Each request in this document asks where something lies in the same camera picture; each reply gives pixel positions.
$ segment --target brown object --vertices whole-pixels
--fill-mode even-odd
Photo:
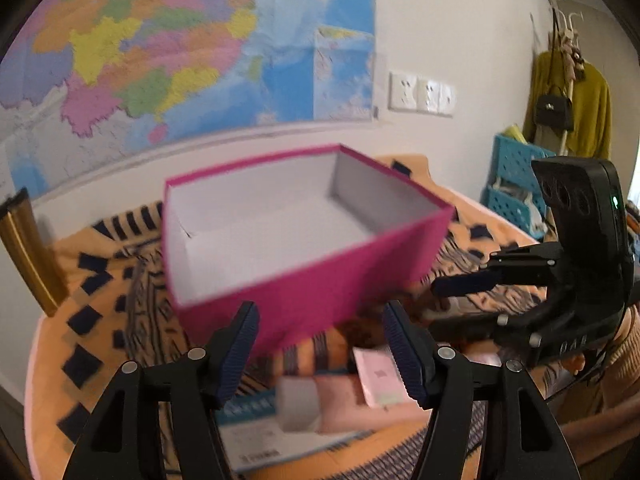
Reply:
[[[62,272],[38,233],[26,188],[0,206],[0,238],[47,316],[52,317],[68,290]]]

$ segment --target white outlet plate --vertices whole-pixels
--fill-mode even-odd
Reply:
[[[417,109],[421,112],[430,114],[438,113],[438,104],[440,99],[440,83],[433,79],[418,79],[418,105]]]
[[[391,74],[391,89],[389,92],[389,108],[391,110],[415,110],[416,87],[418,76],[409,74]]]
[[[456,109],[456,88],[452,85],[440,85],[440,98],[438,100],[438,113],[452,116]]]

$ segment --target pink box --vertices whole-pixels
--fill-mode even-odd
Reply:
[[[353,317],[430,269],[453,206],[345,146],[240,160],[170,179],[162,253],[195,344],[242,301],[260,310],[252,355]]]

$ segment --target green sweater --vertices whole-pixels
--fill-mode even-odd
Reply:
[[[531,77],[529,106],[523,133],[532,142],[536,133],[533,123],[533,112],[536,101],[548,93],[547,78],[549,74],[550,52],[543,52],[534,62]],[[564,86],[562,78],[564,70],[561,56],[555,53],[552,83],[560,88]],[[574,84],[574,131],[567,137],[567,147],[577,156],[609,158],[611,146],[611,95],[609,85],[602,74],[589,63],[584,64],[584,81]]]

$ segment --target screw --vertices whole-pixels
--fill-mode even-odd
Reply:
[[[450,346],[441,346],[438,348],[438,355],[443,359],[453,359],[456,356],[456,351]]]
[[[207,355],[207,351],[204,348],[200,348],[199,346],[196,346],[196,348],[192,348],[187,354],[189,359],[191,359],[192,361],[198,361],[205,355]]]
[[[516,361],[516,359],[509,359],[507,361],[507,368],[512,372],[521,372],[522,363],[520,361]]]
[[[531,337],[529,338],[529,346],[531,346],[531,348],[539,348],[540,343],[542,343],[542,336],[537,333],[531,334]]]
[[[135,361],[127,361],[122,365],[122,373],[123,374],[132,374],[138,369],[138,363]]]

